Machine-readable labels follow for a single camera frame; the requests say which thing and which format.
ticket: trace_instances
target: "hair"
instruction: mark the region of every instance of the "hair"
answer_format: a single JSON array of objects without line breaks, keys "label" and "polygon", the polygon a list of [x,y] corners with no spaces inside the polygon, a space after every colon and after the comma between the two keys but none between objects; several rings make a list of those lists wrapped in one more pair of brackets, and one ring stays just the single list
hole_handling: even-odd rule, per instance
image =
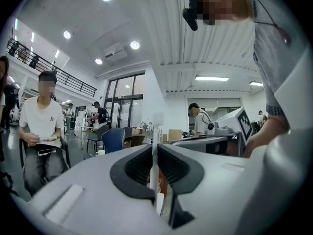
[{"label": "hair", "polygon": [[200,109],[200,106],[197,103],[192,103],[189,105],[188,110],[190,110],[192,107]]},{"label": "hair", "polygon": [[3,61],[5,65],[5,72],[2,79],[0,80],[0,100],[1,100],[2,94],[4,93],[4,87],[6,85],[6,79],[8,77],[9,59],[6,56],[2,56],[0,57],[0,61]]},{"label": "hair", "polygon": [[38,76],[39,81],[49,81],[49,82],[54,82],[55,84],[57,83],[57,77],[53,72],[50,71],[43,71],[39,74]]}]

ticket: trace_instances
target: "gray shirt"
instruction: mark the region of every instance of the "gray shirt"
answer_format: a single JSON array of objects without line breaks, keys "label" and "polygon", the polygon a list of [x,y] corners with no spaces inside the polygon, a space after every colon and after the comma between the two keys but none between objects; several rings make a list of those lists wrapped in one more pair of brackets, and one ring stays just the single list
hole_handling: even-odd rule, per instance
[{"label": "gray shirt", "polygon": [[[274,93],[289,76],[309,41],[299,22],[282,0],[259,1],[251,0],[255,22],[253,59],[259,67],[264,85],[266,111],[271,115],[284,115]],[[279,28],[288,33],[291,38],[289,46],[278,29],[272,25],[271,17]]]}]

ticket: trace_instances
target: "black railing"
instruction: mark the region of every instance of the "black railing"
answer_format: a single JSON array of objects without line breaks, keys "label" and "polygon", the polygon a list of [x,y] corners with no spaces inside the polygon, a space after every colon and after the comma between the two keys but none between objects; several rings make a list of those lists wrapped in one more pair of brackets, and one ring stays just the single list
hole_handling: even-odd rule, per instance
[{"label": "black railing", "polygon": [[17,58],[21,62],[27,64],[31,68],[36,69],[40,72],[43,72],[45,70],[52,71],[53,73],[55,73],[58,82],[70,86],[71,88],[83,92],[87,95],[94,96],[97,90],[95,87],[84,83],[83,81],[56,67],[36,53],[31,52],[30,49],[22,45],[20,42],[15,41],[14,39],[11,39],[9,41],[6,47],[6,52],[8,52],[9,55]]}]

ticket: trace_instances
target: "smartphone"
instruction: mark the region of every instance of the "smartphone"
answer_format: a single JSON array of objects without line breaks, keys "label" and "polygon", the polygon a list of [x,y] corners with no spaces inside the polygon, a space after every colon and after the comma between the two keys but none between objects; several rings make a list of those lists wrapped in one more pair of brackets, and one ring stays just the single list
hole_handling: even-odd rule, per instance
[{"label": "smartphone", "polygon": [[51,152],[57,152],[55,148],[38,151],[38,156],[47,155]]}]

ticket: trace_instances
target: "gray jeans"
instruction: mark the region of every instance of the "gray jeans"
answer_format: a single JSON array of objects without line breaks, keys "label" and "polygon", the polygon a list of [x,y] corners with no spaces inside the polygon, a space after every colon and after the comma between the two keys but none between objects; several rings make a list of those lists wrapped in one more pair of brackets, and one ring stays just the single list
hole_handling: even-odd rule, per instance
[{"label": "gray jeans", "polygon": [[67,171],[62,149],[55,147],[57,152],[38,156],[38,150],[44,150],[53,146],[36,145],[29,147],[26,152],[25,167],[23,172],[24,185],[26,190],[33,196],[45,184],[52,181],[63,172]]}]

